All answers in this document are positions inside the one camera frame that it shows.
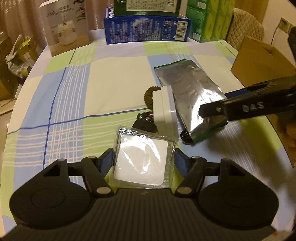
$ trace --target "brown braided object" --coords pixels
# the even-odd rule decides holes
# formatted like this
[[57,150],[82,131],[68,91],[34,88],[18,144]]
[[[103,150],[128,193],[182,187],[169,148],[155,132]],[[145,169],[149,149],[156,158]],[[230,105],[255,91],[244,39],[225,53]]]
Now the brown braided object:
[[144,94],[144,102],[146,104],[146,106],[153,110],[153,99],[152,99],[152,92],[156,91],[156,90],[160,90],[160,87],[158,86],[152,86],[150,87],[148,90],[146,90],[145,94]]

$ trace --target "plaid tablecloth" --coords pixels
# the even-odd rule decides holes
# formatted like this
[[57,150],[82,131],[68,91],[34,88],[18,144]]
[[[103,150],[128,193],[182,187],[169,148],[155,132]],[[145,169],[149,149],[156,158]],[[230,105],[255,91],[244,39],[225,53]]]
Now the plaid tablecloth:
[[[106,45],[103,30],[90,35],[91,44],[53,58],[46,48],[18,96],[1,175],[5,232],[15,225],[9,199],[16,189],[58,158],[76,162],[100,156],[113,147],[119,125],[132,126],[137,114],[146,109],[145,91],[160,85],[153,67],[191,59],[224,93],[243,87],[230,72],[237,51],[225,41]],[[279,197],[273,225],[291,228],[296,206],[295,170],[266,117],[230,122],[193,147],[182,143],[179,147],[188,156],[208,161],[231,158],[251,172]],[[81,178],[70,180],[83,186]],[[209,177],[206,183],[215,180]],[[175,170],[173,188],[180,181]]]

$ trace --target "wall outlet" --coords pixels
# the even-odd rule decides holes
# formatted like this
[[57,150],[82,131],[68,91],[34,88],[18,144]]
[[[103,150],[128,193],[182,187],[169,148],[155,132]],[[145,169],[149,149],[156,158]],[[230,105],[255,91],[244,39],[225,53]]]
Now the wall outlet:
[[288,32],[287,32],[288,35],[291,33],[291,29],[292,29],[293,27],[295,27],[295,26],[294,26],[293,24],[290,23],[290,27],[289,27],[289,30],[288,30]]
[[288,33],[289,29],[290,29],[290,22],[287,21],[284,18],[281,18],[280,22],[279,22],[279,29],[283,30],[285,33]]

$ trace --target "ribbed gray surface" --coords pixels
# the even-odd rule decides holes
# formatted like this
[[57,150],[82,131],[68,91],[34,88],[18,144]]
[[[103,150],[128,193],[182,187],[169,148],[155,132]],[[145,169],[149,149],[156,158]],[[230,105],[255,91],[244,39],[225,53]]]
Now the ribbed gray surface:
[[191,199],[178,198],[169,189],[120,189],[112,198],[98,199],[79,221],[52,230],[18,226],[7,240],[107,241],[202,240],[260,241],[274,230],[230,230],[211,223]]

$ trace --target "electrical cord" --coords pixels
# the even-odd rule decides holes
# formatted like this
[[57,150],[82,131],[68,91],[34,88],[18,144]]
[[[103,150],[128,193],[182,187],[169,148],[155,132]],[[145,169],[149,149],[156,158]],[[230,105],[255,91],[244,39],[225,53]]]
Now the electrical cord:
[[276,31],[277,31],[278,28],[279,28],[279,25],[276,27],[276,29],[275,29],[275,31],[274,31],[274,34],[273,34],[273,36],[272,36],[272,40],[271,40],[270,45],[272,45],[272,42],[273,42],[273,40],[274,40],[274,35],[276,34]]

